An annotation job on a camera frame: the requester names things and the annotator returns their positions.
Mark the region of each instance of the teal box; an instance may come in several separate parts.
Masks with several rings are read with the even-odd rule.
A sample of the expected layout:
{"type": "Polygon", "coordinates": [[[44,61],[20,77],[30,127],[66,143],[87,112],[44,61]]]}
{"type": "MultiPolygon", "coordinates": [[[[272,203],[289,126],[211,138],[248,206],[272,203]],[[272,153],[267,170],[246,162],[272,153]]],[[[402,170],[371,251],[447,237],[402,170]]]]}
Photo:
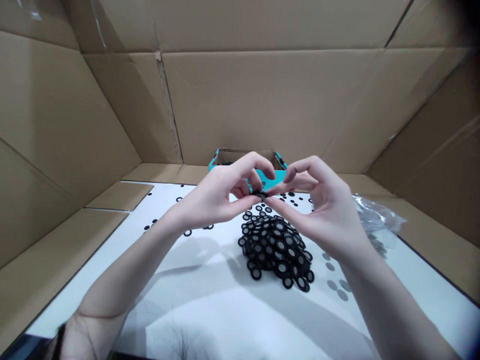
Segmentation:
{"type": "MultiPolygon", "coordinates": [[[[265,157],[266,159],[270,160],[275,169],[275,180],[270,180],[266,178],[264,173],[261,170],[257,170],[258,176],[260,177],[262,190],[267,191],[268,189],[274,187],[278,183],[281,183],[285,177],[285,170],[287,169],[287,164],[282,160],[280,154],[274,150],[255,150],[257,153],[265,157]]],[[[237,149],[230,149],[226,147],[219,147],[216,150],[215,156],[210,161],[208,165],[208,171],[212,171],[212,169],[216,166],[221,166],[222,164],[227,163],[234,163],[242,156],[248,154],[250,151],[248,150],[237,150],[237,149]]]]}

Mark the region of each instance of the pile of washers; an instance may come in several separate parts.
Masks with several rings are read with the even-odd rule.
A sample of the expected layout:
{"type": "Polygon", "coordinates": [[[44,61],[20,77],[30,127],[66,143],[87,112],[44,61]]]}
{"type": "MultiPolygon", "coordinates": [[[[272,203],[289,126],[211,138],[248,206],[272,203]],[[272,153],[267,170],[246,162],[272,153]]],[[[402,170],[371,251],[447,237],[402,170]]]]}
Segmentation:
{"type": "Polygon", "coordinates": [[[254,280],[262,278],[262,270],[273,271],[283,286],[290,289],[296,282],[305,293],[310,291],[315,275],[310,270],[312,254],[297,229],[281,216],[270,216],[260,211],[258,216],[246,211],[241,225],[243,236],[238,245],[248,258],[246,266],[254,280]]]}

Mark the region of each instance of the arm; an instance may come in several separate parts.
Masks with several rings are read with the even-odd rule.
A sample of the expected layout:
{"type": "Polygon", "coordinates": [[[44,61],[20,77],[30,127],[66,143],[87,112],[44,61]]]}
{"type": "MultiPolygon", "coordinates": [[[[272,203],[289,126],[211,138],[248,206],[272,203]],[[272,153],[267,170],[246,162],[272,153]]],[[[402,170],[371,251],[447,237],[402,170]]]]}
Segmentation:
{"type": "Polygon", "coordinates": [[[277,198],[265,202],[339,263],[383,359],[458,359],[364,232],[350,188],[316,156],[291,164],[269,195],[310,191],[315,210],[300,214],[277,198]]]}
{"type": "Polygon", "coordinates": [[[259,197],[251,195],[246,181],[253,190],[262,189],[255,168],[269,179],[275,178],[272,164],[255,152],[230,166],[215,167],[115,260],[88,289],[67,322],[61,358],[105,359],[135,299],[178,237],[187,230],[229,221],[261,202],[259,197]],[[230,193],[238,200],[230,202],[230,193]]]}

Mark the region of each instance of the cardboard box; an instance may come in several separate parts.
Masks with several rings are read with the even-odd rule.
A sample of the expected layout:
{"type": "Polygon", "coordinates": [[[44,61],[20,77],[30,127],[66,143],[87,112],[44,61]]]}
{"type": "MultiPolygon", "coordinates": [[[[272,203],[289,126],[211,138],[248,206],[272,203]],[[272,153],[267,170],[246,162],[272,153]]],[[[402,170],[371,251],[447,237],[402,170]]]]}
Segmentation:
{"type": "MultiPolygon", "coordinates": [[[[222,166],[222,164],[234,163],[249,152],[249,150],[237,150],[224,147],[218,148],[215,152],[215,156],[208,165],[208,171],[211,171],[216,166],[222,166]]],[[[282,160],[280,154],[274,150],[256,150],[256,152],[262,155],[264,158],[270,160],[275,170],[274,180],[267,178],[261,170],[256,170],[256,173],[261,180],[262,190],[267,191],[268,189],[282,182],[285,177],[285,170],[287,170],[287,164],[282,160]]]]}
{"type": "Polygon", "coordinates": [[[148,191],[119,179],[195,185],[218,148],[322,157],[480,301],[478,60],[446,4],[0,1],[0,353],[148,191]]]}

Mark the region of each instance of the white surface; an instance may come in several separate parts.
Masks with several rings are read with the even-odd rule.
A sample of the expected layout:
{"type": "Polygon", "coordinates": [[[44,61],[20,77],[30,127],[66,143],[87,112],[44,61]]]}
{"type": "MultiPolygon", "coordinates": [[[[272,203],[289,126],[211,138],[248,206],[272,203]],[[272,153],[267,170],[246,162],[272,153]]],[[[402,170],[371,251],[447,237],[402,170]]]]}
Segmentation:
{"type": "MultiPolygon", "coordinates": [[[[130,213],[27,334],[52,338],[95,279],[143,234],[144,227],[194,188],[151,185],[152,195],[130,213]]],[[[294,199],[297,210],[309,213],[308,198],[296,193],[287,202],[294,199]]],[[[374,358],[374,346],[353,295],[346,292],[348,301],[343,301],[327,285],[332,280],[341,289],[339,280],[344,276],[339,264],[330,260],[335,271],[328,270],[322,249],[304,237],[313,255],[315,281],[310,292],[296,286],[285,289],[269,271],[254,281],[237,244],[244,222],[239,215],[212,230],[197,229],[189,237],[181,236],[137,299],[114,349],[175,359],[183,338],[189,359],[374,358]]],[[[379,240],[394,237],[389,231],[376,235],[379,240]]],[[[480,309],[401,241],[389,251],[387,263],[445,339],[467,357],[476,341],[480,309]]]]}

